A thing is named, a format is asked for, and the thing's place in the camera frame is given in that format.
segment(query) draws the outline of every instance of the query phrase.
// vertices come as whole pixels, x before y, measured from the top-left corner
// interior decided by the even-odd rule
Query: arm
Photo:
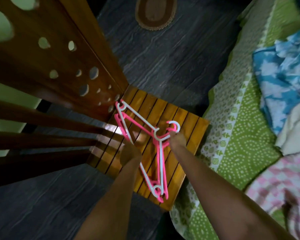
[[[126,239],[134,182],[141,152],[130,142],[120,155],[121,172],[110,190],[96,203],[74,240]]]
[[[171,150],[220,240],[294,239],[242,191],[192,155],[181,133],[170,136]]]

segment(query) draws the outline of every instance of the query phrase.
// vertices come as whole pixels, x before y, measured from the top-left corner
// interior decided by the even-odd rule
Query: rug
[[[136,20],[147,30],[164,29],[173,20],[177,10],[177,0],[137,0]]]

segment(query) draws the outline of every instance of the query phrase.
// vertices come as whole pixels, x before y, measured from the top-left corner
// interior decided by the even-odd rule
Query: pink and white checkered fabric
[[[291,204],[288,230],[300,240],[300,153],[285,156],[269,167],[251,184],[246,194],[269,214],[286,202]]]

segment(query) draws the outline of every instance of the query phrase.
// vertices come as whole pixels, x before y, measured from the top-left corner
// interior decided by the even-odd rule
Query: wooden chair
[[[178,121],[188,149],[196,153],[208,121],[129,85],[86,0],[37,0],[31,10],[0,0],[0,12],[13,27],[13,37],[0,42],[0,83],[106,123],[99,128],[0,101],[0,119],[96,134],[96,139],[88,139],[0,132],[0,150],[91,146],[0,157],[0,185],[83,163],[115,178],[121,170],[123,136],[113,115],[115,101],[121,98],[161,133],[167,120]],[[143,153],[145,170],[155,177],[156,152],[149,136],[129,122],[128,126]],[[185,174],[169,147],[164,155],[169,199],[160,206],[170,210]],[[134,190],[159,204],[141,173]]]

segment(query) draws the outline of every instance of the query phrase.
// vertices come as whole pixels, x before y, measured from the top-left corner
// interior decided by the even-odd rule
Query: floor
[[[96,15],[102,6],[88,0]],[[240,30],[243,4],[228,0],[178,0],[173,22],[150,32],[134,18],[136,0],[108,0],[97,17],[128,81],[202,116]],[[48,113],[100,125],[87,116],[50,106]],[[94,137],[38,127],[37,133]],[[24,150],[21,154],[56,151]],[[112,180],[88,165],[0,187],[0,239],[72,239]],[[154,239],[162,212],[133,195],[127,239]]]

